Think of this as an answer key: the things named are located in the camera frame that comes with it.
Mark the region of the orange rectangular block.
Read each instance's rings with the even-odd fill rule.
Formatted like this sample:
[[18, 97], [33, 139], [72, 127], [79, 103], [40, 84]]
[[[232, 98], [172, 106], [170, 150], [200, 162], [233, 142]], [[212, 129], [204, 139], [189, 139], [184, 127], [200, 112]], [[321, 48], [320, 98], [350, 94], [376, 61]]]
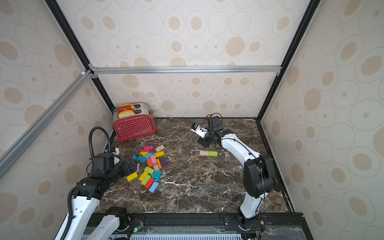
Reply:
[[160, 163], [160, 160], [159, 160], [159, 159], [157, 159], [157, 164], [158, 164], [159, 168], [160, 168], [160, 169], [162, 169], [162, 165], [161, 165], [161, 163]]

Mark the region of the natural wood rectangular block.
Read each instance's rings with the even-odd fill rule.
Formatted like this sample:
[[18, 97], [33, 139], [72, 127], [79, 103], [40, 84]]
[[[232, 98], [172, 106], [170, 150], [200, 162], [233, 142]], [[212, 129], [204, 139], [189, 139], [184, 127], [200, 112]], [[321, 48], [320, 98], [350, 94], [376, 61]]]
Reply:
[[209, 156], [209, 151], [200, 151], [199, 155], [200, 156]]

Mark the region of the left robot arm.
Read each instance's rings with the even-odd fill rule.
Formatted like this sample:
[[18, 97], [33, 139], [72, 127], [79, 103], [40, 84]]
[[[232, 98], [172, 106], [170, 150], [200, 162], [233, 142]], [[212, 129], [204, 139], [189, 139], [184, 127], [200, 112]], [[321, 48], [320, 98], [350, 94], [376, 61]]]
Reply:
[[56, 240], [79, 240], [104, 193], [110, 186], [121, 178], [137, 173], [138, 163], [133, 160], [122, 162], [118, 149], [111, 147], [110, 140], [108, 140], [105, 151], [95, 155], [93, 133], [96, 130], [102, 131], [106, 137], [109, 136], [102, 127], [91, 129], [89, 133], [91, 173], [77, 182], [76, 186], [68, 193], [68, 213], [55, 237]]

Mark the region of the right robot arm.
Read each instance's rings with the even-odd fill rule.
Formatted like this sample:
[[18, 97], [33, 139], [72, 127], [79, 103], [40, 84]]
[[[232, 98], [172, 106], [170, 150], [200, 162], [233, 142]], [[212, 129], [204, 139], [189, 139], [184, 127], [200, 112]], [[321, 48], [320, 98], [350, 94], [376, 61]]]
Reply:
[[191, 131], [199, 136], [197, 143], [203, 147], [218, 144], [242, 164], [246, 195], [240, 206], [238, 222], [240, 228], [250, 229], [252, 223], [257, 220], [257, 215], [268, 194], [278, 185], [272, 157], [252, 150], [232, 130], [224, 129], [218, 116], [208, 119], [207, 128], [193, 123]]

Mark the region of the green rectangular block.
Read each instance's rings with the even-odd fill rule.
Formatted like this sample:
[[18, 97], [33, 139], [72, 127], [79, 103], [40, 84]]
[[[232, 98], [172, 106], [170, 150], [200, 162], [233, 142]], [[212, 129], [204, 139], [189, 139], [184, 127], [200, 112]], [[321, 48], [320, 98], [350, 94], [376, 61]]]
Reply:
[[209, 157], [217, 157], [217, 156], [218, 156], [218, 152], [209, 151]]

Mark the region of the light blue rectangular block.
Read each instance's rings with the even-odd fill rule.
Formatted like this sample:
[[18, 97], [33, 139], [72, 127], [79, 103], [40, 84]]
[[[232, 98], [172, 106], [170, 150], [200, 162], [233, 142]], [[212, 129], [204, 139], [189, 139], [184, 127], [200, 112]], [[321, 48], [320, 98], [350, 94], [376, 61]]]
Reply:
[[151, 185], [151, 187], [149, 188], [149, 192], [154, 193], [155, 190], [157, 189], [158, 185], [159, 185], [159, 183], [154, 181], [153, 184]]

